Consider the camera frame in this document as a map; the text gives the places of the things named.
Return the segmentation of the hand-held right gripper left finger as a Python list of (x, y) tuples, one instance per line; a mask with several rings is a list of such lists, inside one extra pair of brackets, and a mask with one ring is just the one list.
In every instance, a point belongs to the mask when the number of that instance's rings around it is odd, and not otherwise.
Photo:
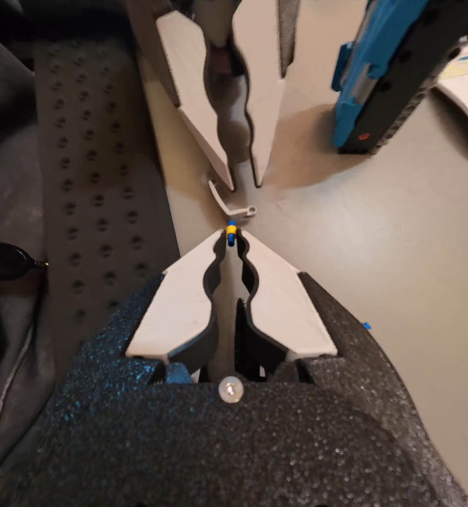
[(190, 374), (215, 355), (219, 341), (212, 295), (221, 281), (226, 233), (217, 230), (163, 272), (125, 355), (183, 364)]

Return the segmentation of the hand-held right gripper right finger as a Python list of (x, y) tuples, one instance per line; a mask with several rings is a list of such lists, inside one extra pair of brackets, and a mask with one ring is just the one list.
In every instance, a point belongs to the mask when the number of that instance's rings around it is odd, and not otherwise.
[(246, 347), (258, 364), (337, 357), (337, 346), (299, 271), (254, 235), (237, 231), (242, 261)]

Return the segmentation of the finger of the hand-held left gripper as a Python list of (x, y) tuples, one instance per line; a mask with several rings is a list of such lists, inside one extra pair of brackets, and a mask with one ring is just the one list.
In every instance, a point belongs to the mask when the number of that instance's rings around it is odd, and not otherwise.
[(269, 166), (285, 88), (278, 14), (277, 1), (241, 1), (232, 20), (234, 43), (248, 74), (245, 111), (256, 187)]
[(218, 116), (205, 90), (203, 32), (177, 10), (159, 17), (156, 27), (179, 98), (178, 112), (212, 168), (233, 192), (235, 184), (228, 157), (218, 137)]

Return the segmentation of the grey curved panel piece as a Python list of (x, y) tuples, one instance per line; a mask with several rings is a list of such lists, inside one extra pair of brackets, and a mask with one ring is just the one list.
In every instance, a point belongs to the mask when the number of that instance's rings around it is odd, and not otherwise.
[(209, 179), (207, 183), (216, 204), (218, 205), (220, 211), (224, 216), (225, 219), (224, 229), (228, 227), (230, 221), (234, 221), (234, 225), (236, 225), (239, 221), (241, 223), (245, 223), (246, 220), (256, 217), (257, 214), (256, 206), (231, 208), (224, 202), (224, 200), (220, 196), (217, 189), (216, 180)]

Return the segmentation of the grey desk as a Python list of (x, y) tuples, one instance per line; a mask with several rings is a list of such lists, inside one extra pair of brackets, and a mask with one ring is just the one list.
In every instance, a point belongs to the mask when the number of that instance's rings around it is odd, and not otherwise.
[(332, 147), (330, 83), (366, 1), (302, 1), (270, 166), (256, 188), (245, 81), (221, 111), (246, 229), (309, 273), (371, 333), (405, 382), (440, 455), (468, 492), (468, 122), (437, 94), (373, 157)]

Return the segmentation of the blue and black brick model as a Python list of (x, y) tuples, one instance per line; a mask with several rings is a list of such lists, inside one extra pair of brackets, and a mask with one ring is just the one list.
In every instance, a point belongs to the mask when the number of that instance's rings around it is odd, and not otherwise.
[(338, 153), (376, 153), (467, 41), (468, 1), (368, 1), (331, 84)]

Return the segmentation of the person's grey sweater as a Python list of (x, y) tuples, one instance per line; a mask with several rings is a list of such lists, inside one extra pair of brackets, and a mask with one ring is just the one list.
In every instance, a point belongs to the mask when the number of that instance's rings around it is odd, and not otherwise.
[[(0, 242), (45, 257), (40, 129), (31, 67), (9, 45), (72, 18), (120, 16), (124, 1), (0, 1)], [(54, 387), (46, 272), (0, 281), (0, 467), (33, 425)]]

